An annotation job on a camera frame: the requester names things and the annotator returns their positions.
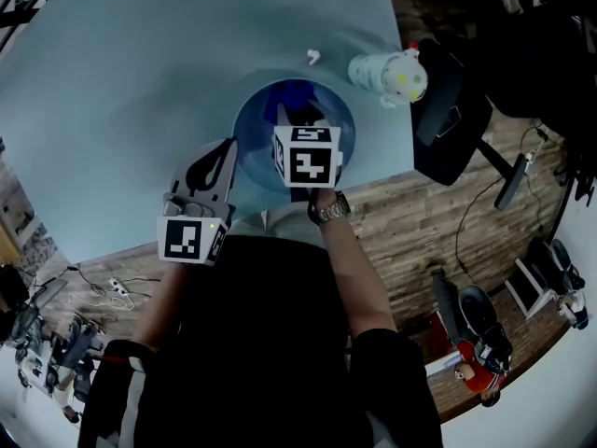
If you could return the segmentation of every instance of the red object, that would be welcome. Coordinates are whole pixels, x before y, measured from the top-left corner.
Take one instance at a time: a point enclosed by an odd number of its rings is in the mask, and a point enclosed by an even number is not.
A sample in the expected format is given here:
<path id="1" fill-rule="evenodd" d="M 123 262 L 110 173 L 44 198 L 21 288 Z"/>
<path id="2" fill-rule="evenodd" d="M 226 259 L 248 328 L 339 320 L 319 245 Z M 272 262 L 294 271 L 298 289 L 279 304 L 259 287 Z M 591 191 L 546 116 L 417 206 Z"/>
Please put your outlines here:
<path id="1" fill-rule="evenodd" d="M 128 364 L 129 359 L 125 357 L 102 356 L 102 362 Z"/>
<path id="2" fill-rule="evenodd" d="M 492 385 L 495 373 L 484 369 L 483 366 L 479 363 L 479 361 L 475 357 L 475 346 L 472 343 L 458 343 L 456 348 L 460 352 L 463 361 L 470 365 L 473 369 L 473 372 L 475 373 L 475 376 L 470 380 L 464 380 L 468 389 L 473 393 L 481 393 L 487 390 Z M 500 385 L 505 378 L 505 375 L 499 375 L 497 384 Z"/>
<path id="3" fill-rule="evenodd" d="M 435 312 L 430 317 L 431 322 L 431 347 L 436 358 L 442 358 L 453 352 L 451 340 L 448 338 L 444 324 Z"/>

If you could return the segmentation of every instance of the wooden floor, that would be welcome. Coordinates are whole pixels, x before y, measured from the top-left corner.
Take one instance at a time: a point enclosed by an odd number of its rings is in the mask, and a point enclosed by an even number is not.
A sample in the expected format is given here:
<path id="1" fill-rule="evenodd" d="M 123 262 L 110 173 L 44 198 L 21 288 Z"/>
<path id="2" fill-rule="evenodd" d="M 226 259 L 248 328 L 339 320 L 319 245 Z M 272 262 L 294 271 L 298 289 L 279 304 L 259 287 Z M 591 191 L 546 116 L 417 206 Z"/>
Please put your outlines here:
<path id="1" fill-rule="evenodd" d="M 424 36 L 420 24 L 422 11 L 417 2 L 394 2 L 403 39 Z M 494 110 L 484 139 L 513 163 L 520 152 L 521 137 L 533 123 L 527 119 L 510 119 Z M 463 224 L 459 238 L 460 259 L 477 284 L 486 290 L 499 286 L 512 273 L 514 259 L 523 256 L 528 243 L 540 233 L 539 221 L 544 232 L 551 228 L 563 190 L 552 175 L 562 160 L 561 139 L 553 133 L 550 137 L 555 143 L 546 144 L 529 171 L 529 183 L 541 200 L 541 210 L 525 181 L 509 208 L 497 211 L 493 208 L 501 188 L 501 184 L 497 184 L 479 198 Z M 523 151 L 538 142 L 536 133 L 529 132 L 523 141 Z M 425 272 L 430 260 L 445 260 L 447 275 L 459 287 L 470 283 L 454 256 L 455 235 L 470 202 L 498 177 L 495 169 L 476 153 L 465 173 L 448 188 L 412 172 L 347 191 L 354 209 L 354 230 L 382 276 L 399 328 L 409 328 L 425 320 L 436 309 L 431 280 Z M 158 261 L 156 252 L 155 245 L 139 247 L 82 264 L 81 269 L 91 282 L 106 288 L 112 275 L 120 279 L 159 279 L 165 266 Z M 60 273 L 65 264 L 60 257 L 54 258 L 39 280 Z M 65 327 L 73 309 L 77 309 L 100 322 L 109 336 L 131 336 L 135 320 L 146 303 L 145 297 L 131 295 L 135 307 L 130 311 L 106 305 L 93 307 L 86 302 L 106 304 L 111 300 L 91 292 L 78 273 L 66 273 L 63 278 L 69 281 L 66 290 L 42 314 L 50 327 Z M 127 287 L 151 294 L 156 284 L 132 281 Z M 565 324 L 553 306 L 526 322 L 507 291 L 495 296 L 493 301 L 514 346 L 511 382 L 563 335 Z M 428 349 L 424 335 L 414 338 L 423 344 L 423 349 Z M 444 421 L 476 404 L 450 371 L 431 377 L 429 384 Z"/>

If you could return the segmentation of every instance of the hand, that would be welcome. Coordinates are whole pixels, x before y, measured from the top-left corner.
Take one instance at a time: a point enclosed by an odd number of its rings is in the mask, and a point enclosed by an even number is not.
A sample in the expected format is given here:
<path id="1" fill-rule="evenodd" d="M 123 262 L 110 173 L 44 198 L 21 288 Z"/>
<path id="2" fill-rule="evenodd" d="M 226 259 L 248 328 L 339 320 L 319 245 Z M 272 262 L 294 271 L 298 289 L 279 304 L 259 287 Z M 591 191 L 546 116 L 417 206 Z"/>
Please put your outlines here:
<path id="1" fill-rule="evenodd" d="M 315 201 L 315 209 L 321 211 L 326 209 L 331 204 L 335 203 L 338 198 L 334 189 L 321 188 L 317 194 L 317 201 Z"/>

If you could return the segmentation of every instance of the wristwatch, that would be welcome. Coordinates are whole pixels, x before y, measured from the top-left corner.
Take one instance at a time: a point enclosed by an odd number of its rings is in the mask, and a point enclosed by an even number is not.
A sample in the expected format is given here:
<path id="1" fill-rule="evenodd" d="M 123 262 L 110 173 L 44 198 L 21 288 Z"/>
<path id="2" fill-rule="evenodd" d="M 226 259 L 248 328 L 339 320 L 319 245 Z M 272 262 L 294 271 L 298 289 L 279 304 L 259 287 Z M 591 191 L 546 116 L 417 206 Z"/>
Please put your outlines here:
<path id="1" fill-rule="evenodd" d="M 326 207 L 325 209 L 316 209 L 315 201 L 317 200 L 317 191 L 312 192 L 312 197 L 309 201 L 309 219 L 315 224 L 319 225 L 329 220 L 336 219 L 342 216 L 351 214 L 351 206 L 346 201 L 346 196 L 341 191 L 336 191 L 336 201 Z"/>

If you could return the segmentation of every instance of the black chair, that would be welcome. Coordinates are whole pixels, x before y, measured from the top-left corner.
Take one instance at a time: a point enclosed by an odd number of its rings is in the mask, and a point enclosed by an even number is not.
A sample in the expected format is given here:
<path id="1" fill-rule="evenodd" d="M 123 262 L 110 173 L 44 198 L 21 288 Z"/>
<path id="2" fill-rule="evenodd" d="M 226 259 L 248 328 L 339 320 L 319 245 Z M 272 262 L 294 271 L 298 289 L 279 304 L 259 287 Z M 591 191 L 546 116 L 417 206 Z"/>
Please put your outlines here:
<path id="1" fill-rule="evenodd" d="M 533 0 L 521 0 L 524 12 L 508 15 L 500 0 L 477 0 L 465 14 L 477 25 L 472 39 L 439 30 L 463 16 L 426 22 L 502 113 L 539 118 L 566 139 L 569 182 L 576 178 L 576 199 L 589 195 L 590 202 L 597 175 L 597 33 L 588 17 L 597 16 L 597 1 L 541 1 L 546 4 L 533 7 Z"/>
<path id="2" fill-rule="evenodd" d="M 29 299 L 27 286 L 19 271 L 12 265 L 0 267 L 0 294 L 10 309 L 16 309 Z"/>
<path id="3" fill-rule="evenodd" d="M 585 287 L 585 280 L 558 239 L 547 244 L 535 237 L 523 262 L 541 287 L 549 287 L 559 296 L 573 294 Z"/>
<path id="4" fill-rule="evenodd" d="M 429 85 L 411 108 L 415 169 L 449 186 L 478 149 L 505 179 L 495 200 L 496 208 L 505 209 L 524 177 L 526 159 L 519 155 L 510 166 L 481 139 L 493 111 L 476 78 L 433 40 L 422 41 L 420 52 Z"/>

